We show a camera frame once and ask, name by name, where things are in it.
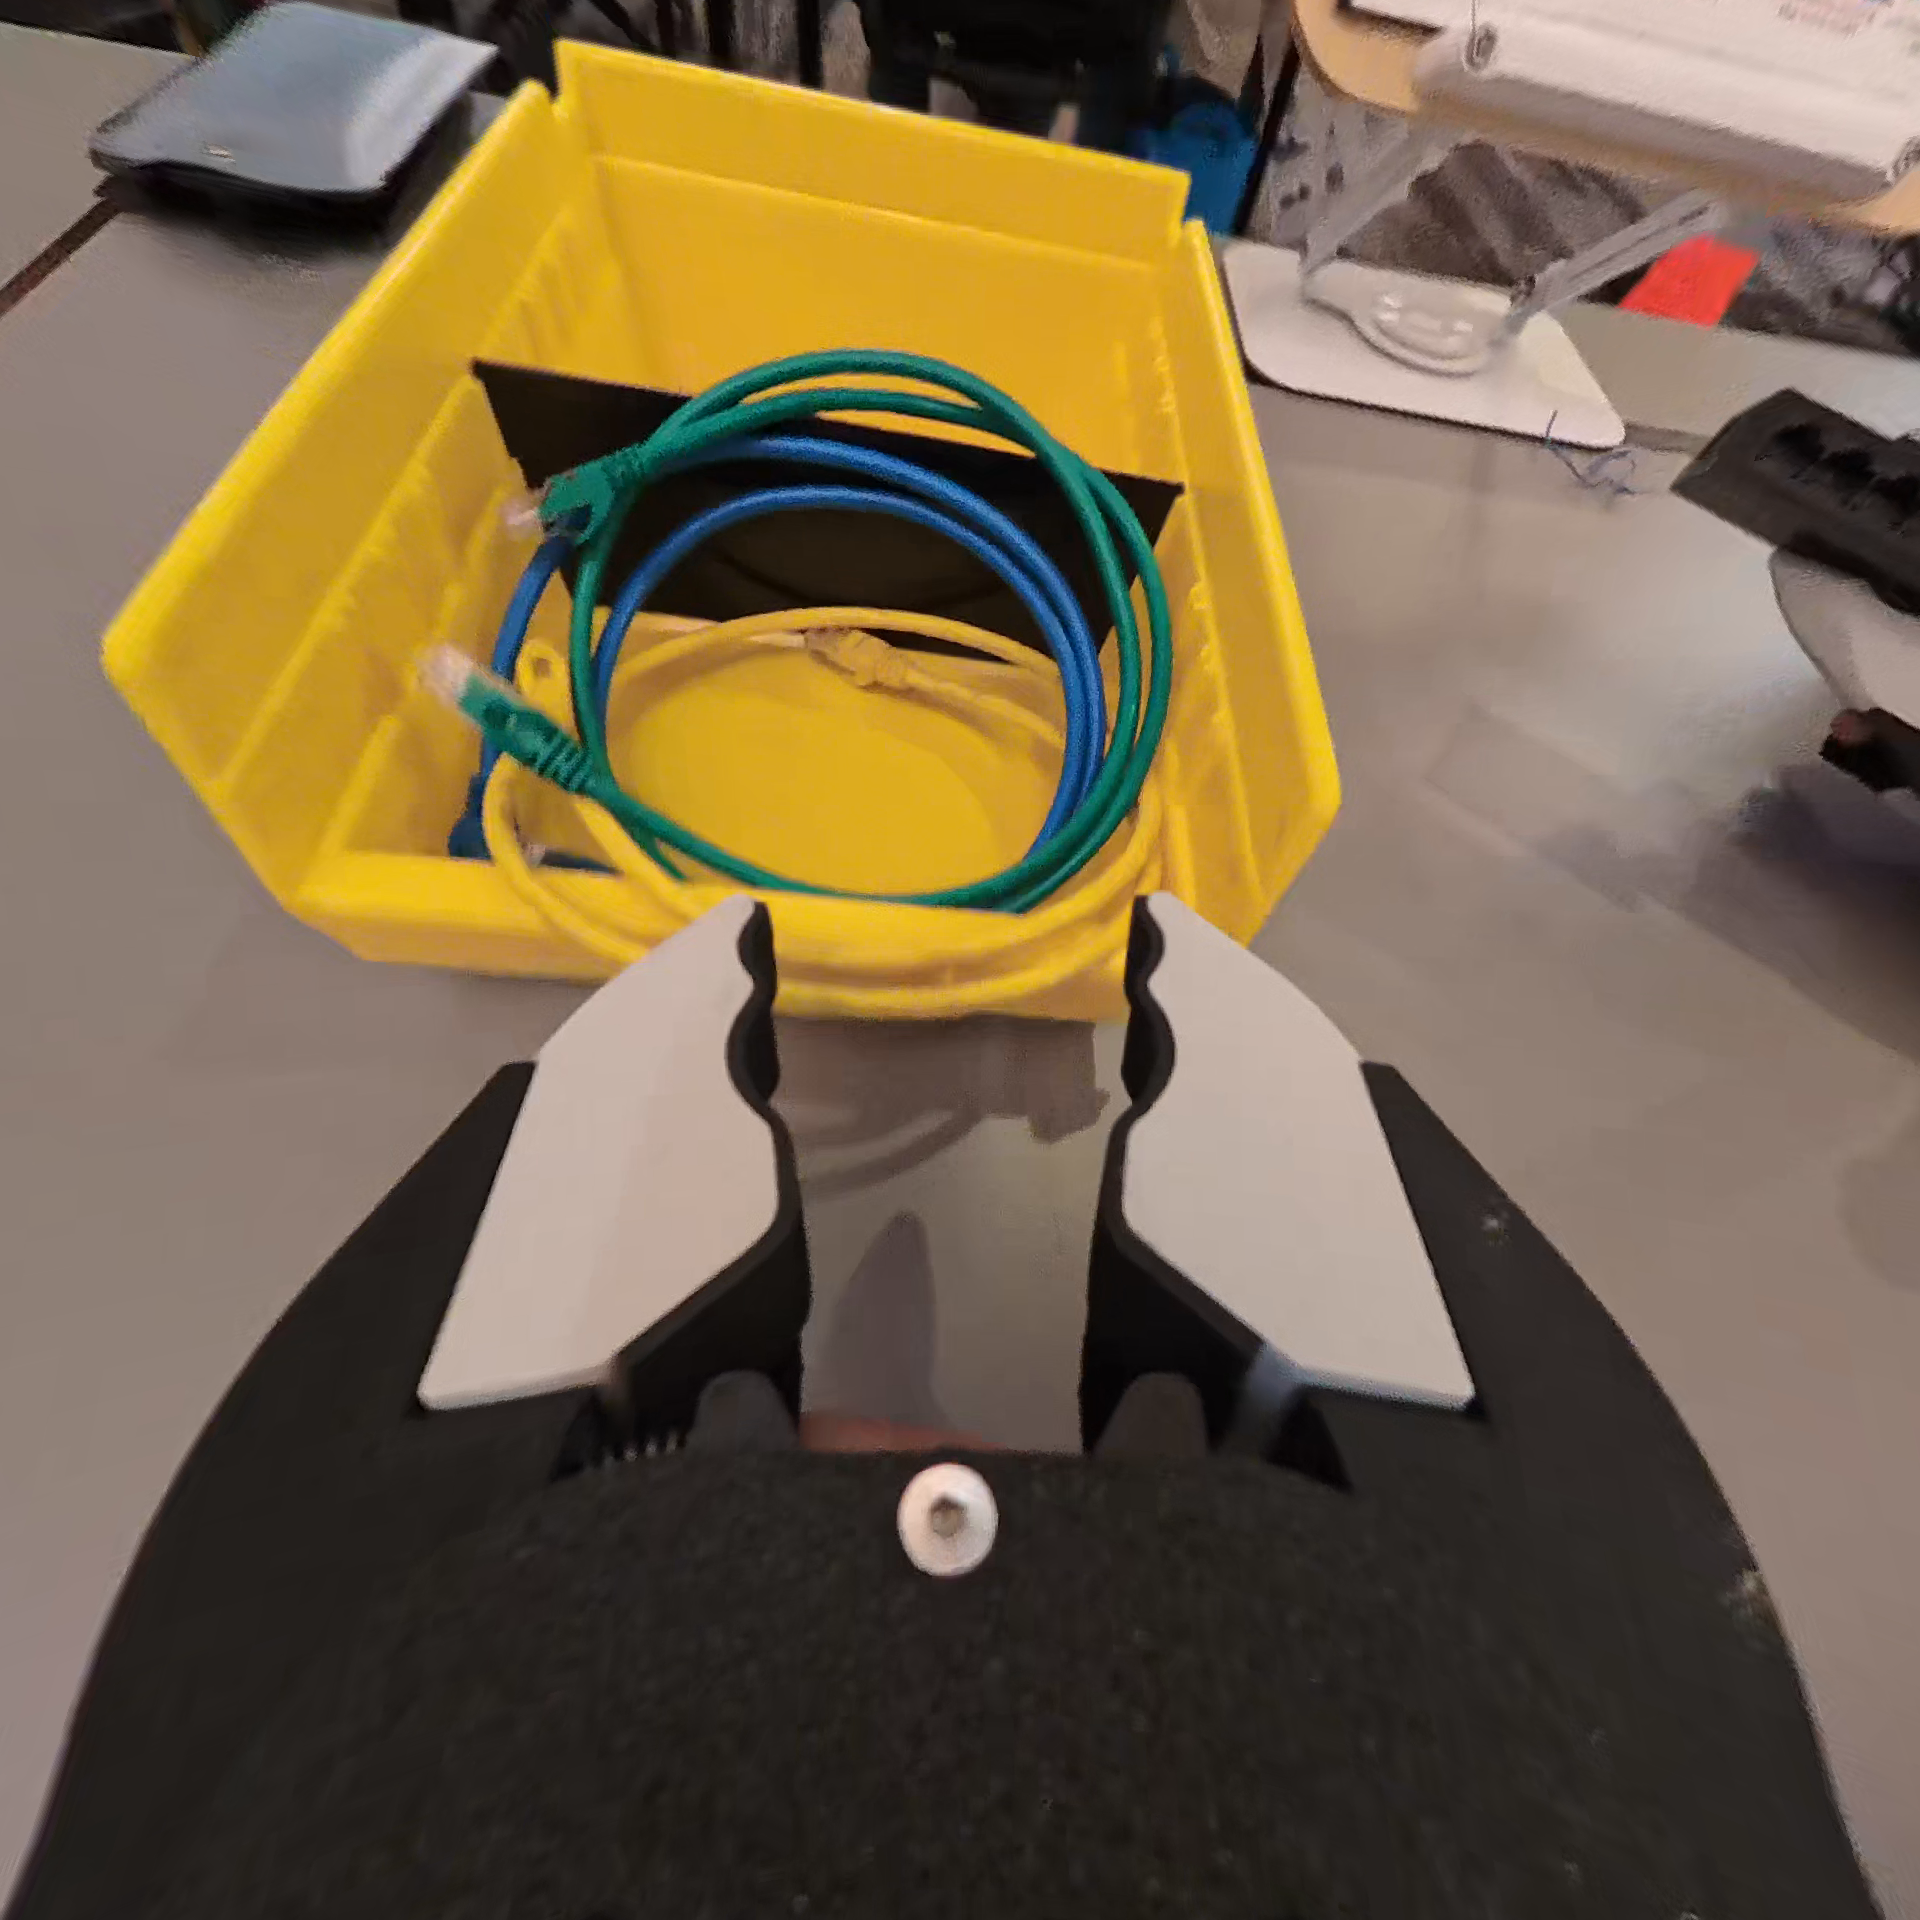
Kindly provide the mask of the blue thread scrap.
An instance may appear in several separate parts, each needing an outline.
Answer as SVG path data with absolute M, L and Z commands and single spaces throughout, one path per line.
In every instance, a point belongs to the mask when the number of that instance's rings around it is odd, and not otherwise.
M 1582 447 L 1566 440 L 1559 429 L 1559 411 L 1554 411 L 1543 433 L 1543 447 L 1566 469 L 1584 493 L 1608 502 L 1635 500 L 1644 496 L 1638 462 L 1640 451 L 1635 446 Z

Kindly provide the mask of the black network switch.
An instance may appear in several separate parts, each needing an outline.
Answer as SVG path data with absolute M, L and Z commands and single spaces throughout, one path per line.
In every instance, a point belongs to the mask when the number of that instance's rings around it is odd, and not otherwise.
M 1919 612 L 1919 440 L 1780 391 L 1693 456 L 1671 494 L 1769 549 Z

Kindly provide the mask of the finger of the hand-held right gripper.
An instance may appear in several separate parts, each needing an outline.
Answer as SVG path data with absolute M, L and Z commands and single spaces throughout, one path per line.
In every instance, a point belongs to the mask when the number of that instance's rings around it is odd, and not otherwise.
M 1886 606 L 1848 572 L 1789 552 L 1770 556 L 1789 634 L 1845 710 L 1919 728 L 1919 617 Z

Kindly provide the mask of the blue bucket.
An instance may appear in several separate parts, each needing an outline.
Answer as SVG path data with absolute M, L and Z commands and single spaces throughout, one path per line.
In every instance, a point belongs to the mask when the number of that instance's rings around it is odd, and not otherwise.
M 1185 220 L 1210 234 L 1234 234 L 1257 158 L 1257 115 L 1246 100 L 1187 71 L 1168 71 L 1143 122 L 1127 135 L 1127 154 L 1188 178 Z

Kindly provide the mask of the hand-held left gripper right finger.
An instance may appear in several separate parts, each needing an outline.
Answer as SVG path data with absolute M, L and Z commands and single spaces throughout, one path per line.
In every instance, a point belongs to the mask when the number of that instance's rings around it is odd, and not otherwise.
M 1197 1449 L 1337 1449 L 1337 1415 L 1470 1433 L 1470 1359 L 1355 1044 L 1174 896 L 1127 934 L 1083 1447 L 1147 1406 Z

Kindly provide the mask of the white tablet stand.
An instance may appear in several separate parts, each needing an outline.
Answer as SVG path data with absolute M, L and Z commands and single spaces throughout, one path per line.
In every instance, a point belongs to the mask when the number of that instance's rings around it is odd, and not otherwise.
M 1557 314 L 1714 234 L 1725 207 L 1687 191 L 1517 294 L 1342 258 L 1340 248 L 1458 147 L 1411 124 L 1320 205 L 1299 250 L 1232 241 L 1223 277 L 1246 366 L 1275 390 L 1402 420 L 1611 455 L 1624 420 Z

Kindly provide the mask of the dark grey pouch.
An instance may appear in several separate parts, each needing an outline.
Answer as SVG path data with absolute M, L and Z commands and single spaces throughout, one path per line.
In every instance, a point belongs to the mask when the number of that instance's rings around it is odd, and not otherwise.
M 107 180 L 217 203 L 368 212 L 389 205 L 494 62 L 398 15 L 268 4 L 89 138 Z

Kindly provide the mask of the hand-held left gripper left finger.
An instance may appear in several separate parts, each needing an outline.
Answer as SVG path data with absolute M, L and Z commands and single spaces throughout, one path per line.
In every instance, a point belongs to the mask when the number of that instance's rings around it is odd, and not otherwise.
M 693 1415 L 713 1380 L 800 1406 L 809 1248 L 776 1113 L 769 908 L 733 896 L 541 1046 L 434 1350 L 429 1411 L 586 1389 Z

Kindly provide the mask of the yellow plastic bin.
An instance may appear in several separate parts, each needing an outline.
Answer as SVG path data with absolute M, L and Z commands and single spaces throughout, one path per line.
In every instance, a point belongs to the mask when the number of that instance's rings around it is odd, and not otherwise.
M 601 982 L 738 894 L 796 1019 L 1116 1022 L 1138 898 L 1248 946 L 1338 809 L 1210 236 L 1165 173 L 594 46 L 521 88 L 105 637 L 107 681 L 301 925 L 373 963 Z M 532 489 L 474 362 L 688 395 Z M 800 422 L 1033 455 L 1058 565 Z M 879 482 L 698 516 L 599 606 L 644 494 L 722 451 Z M 715 532 L 895 516 L 955 619 L 648 614 Z

